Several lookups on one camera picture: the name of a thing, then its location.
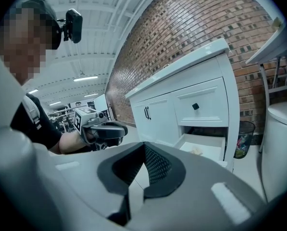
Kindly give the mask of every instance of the hat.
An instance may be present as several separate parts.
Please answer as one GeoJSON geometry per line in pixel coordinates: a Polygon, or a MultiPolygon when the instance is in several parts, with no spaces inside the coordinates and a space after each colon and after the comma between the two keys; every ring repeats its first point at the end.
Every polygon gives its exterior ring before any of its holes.
{"type": "Polygon", "coordinates": [[[28,0],[20,5],[20,8],[34,9],[35,13],[40,15],[41,21],[52,28],[52,45],[51,49],[56,50],[61,42],[61,29],[57,22],[57,16],[52,7],[46,0],[28,0]]]}

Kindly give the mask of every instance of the backpack strap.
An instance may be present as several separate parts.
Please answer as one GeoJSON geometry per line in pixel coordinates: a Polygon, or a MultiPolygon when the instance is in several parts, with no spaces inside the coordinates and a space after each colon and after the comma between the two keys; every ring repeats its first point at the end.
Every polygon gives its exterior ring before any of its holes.
{"type": "Polygon", "coordinates": [[[27,96],[24,97],[22,104],[31,122],[34,123],[39,130],[41,128],[41,124],[39,123],[40,114],[37,105],[27,96]]]}

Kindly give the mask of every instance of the white ceiling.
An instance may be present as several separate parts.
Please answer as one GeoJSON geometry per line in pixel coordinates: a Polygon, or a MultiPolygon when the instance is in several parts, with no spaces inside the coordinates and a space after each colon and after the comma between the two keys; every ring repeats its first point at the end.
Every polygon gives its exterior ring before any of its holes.
{"type": "Polygon", "coordinates": [[[52,108],[83,100],[84,95],[103,94],[127,35],[153,0],[47,1],[57,18],[65,18],[70,8],[83,16],[82,39],[78,44],[62,41],[50,66],[27,82],[25,90],[38,89],[33,95],[44,105],[61,101],[52,108]],[[74,78],[83,77],[82,73],[84,77],[98,78],[74,82],[74,78]]]}

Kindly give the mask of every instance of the man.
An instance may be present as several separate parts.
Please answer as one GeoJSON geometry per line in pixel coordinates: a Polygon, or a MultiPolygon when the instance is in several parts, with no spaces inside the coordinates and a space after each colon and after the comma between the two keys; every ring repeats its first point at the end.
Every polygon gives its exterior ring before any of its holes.
{"type": "MultiPolygon", "coordinates": [[[[56,50],[60,42],[55,12],[45,0],[29,0],[11,8],[0,25],[0,58],[21,85],[39,72],[46,50],[56,50]]],[[[61,134],[49,121],[38,98],[26,94],[25,99],[32,101],[32,109],[39,111],[38,121],[31,119],[27,112],[30,109],[23,102],[11,128],[56,154],[72,153],[86,146],[77,131],[61,134]]]]}

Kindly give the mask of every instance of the tiled floor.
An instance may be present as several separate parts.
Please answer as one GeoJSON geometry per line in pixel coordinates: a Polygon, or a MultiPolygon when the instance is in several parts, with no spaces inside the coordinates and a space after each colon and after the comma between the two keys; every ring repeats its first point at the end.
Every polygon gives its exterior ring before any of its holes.
{"type": "MultiPolygon", "coordinates": [[[[128,134],[123,138],[122,144],[138,142],[137,129],[127,126],[128,134]]],[[[265,194],[260,179],[261,154],[259,146],[253,145],[249,148],[248,154],[243,159],[234,159],[234,174],[251,186],[263,200],[265,194]]],[[[143,189],[149,186],[149,175],[147,168],[143,165],[135,180],[129,187],[129,202],[131,214],[136,212],[143,205],[143,189]]]]}

